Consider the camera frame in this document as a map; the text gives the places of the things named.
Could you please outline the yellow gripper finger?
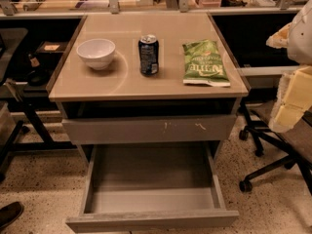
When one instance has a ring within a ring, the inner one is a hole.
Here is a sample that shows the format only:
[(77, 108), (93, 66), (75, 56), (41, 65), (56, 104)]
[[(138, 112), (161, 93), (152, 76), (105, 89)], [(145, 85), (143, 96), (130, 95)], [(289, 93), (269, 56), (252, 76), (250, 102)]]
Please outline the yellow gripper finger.
[(312, 66), (302, 65), (291, 75), (283, 103), (301, 111), (312, 106)]
[(269, 128), (276, 133), (287, 132), (302, 118), (303, 113), (302, 107), (275, 103), (270, 114)]

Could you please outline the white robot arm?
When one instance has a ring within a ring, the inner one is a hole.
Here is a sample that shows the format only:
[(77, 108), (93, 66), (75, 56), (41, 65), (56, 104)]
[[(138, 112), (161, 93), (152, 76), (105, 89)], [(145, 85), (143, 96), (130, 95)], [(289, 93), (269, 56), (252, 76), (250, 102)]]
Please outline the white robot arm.
[(302, 9), (266, 45), (287, 49), (288, 58), (299, 64), (293, 73), (284, 73), (279, 81), (277, 100), (270, 114), (269, 128), (277, 133), (292, 129), (312, 106), (312, 18), (310, 9)]

